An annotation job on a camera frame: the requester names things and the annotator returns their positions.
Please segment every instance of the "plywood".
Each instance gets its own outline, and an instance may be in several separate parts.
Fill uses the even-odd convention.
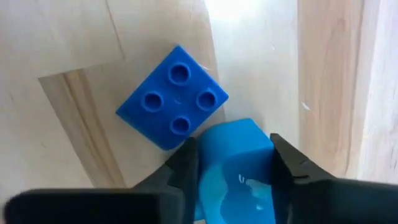
[[[353,117],[351,126],[351,145],[349,150],[348,168],[345,176],[357,179],[363,171],[362,164],[365,160],[363,155],[363,144],[365,140],[364,125],[366,108],[368,106],[367,95],[371,80],[371,70],[374,60],[374,48],[377,35],[377,23],[379,18],[380,1],[364,1],[361,25],[361,35],[358,52],[358,67],[356,74],[355,96],[353,105]]]
[[[37,77],[121,58],[105,1],[0,2],[0,203],[91,187]]]
[[[117,164],[111,162],[111,167],[118,166],[124,183],[132,187],[155,171],[172,152],[160,150],[127,125],[115,115],[116,109],[177,43],[215,80],[218,74],[208,14],[203,2],[111,0],[109,8],[126,59],[40,80],[83,166],[91,179],[99,180],[94,184],[100,186],[104,178],[109,183],[110,179],[118,176],[117,172],[102,173],[104,170],[116,170],[101,166],[101,161],[109,161],[109,157],[114,156]],[[62,79],[68,85],[66,93],[76,94],[76,97],[65,94]],[[89,113],[83,115],[80,107]],[[78,119],[70,114],[77,111]],[[93,116],[98,117],[95,122],[91,122]],[[223,121],[224,113],[220,109],[195,135]],[[92,125],[87,128],[86,124],[90,122]],[[106,145],[109,144],[111,152],[100,153],[97,150],[104,142],[106,144],[102,144],[102,149],[108,148]],[[93,154],[90,152],[92,149],[99,153]]]
[[[1,71],[45,76],[122,57],[105,0],[0,3]]]
[[[36,79],[3,74],[0,100],[0,203],[31,188],[91,187]]]
[[[39,79],[95,187],[126,187],[83,70]]]
[[[398,2],[380,0],[377,9],[358,177],[398,184]]]
[[[299,144],[296,0],[206,1],[227,120]]]
[[[340,177],[360,152],[351,130],[362,18],[363,1],[298,1],[300,148]]]

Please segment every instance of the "wooden surface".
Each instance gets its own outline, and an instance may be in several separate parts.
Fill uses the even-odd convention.
[[[158,168],[172,152],[114,112],[175,44],[230,95],[195,135],[252,117],[338,176],[397,182],[397,12],[394,0],[1,1],[0,203],[130,187]]]
[[[340,177],[360,150],[350,146],[362,10],[362,1],[298,1],[300,148]]]
[[[39,80],[93,185],[127,187],[97,115],[84,71]]]
[[[398,2],[380,0],[360,179],[398,184]]]
[[[398,3],[298,2],[300,147],[340,177],[398,183]]]

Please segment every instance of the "wood grain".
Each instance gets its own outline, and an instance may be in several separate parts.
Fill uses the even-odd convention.
[[[362,16],[363,1],[298,1],[300,148],[340,177],[360,151],[351,127]]]
[[[359,178],[398,183],[398,2],[380,0]]]
[[[116,109],[176,43],[215,80],[218,74],[208,14],[202,1],[108,3],[126,59],[40,81],[94,184],[112,183],[114,176],[120,180],[116,168],[119,166],[124,183],[132,187],[173,152],[160,150],[116,116]],[[195,135],[223,121],[224,112],[220,109]]]
[[[40,78],[58,119],[95,187],[126,187],[83,70]]]
[[[43,187],[92,187],[40,83],[0,76],[0,204]]]
[[[120,58],[105,1],[0,2],[0,203],[92,187],[37,77]]]
[[[363,171],[361,164],[363,164],[364,160],[361,158],[361,155],[363,154],[364,125],[368,105],[367,95],[369,93],[374,59],[379,8],[379,0],[365,1],[363,5],[355,96],[352,110],[351,145],[348,154],[348,168],[345,174],[345,177],[352,179],[357,179]]]
[[[1,71],[41,77],[119,60],[105,0],[0,2]]]

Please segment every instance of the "lego duplo block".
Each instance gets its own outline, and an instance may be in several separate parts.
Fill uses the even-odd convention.
[[[188,138],[227,99],[228,94],[176,46],[116,114],[169,150]]]
[[[270,185],[274,144],[252,119],[207,129],[198,138],[198,152],[196,219],[205,218],[207,224],[275,223]]]

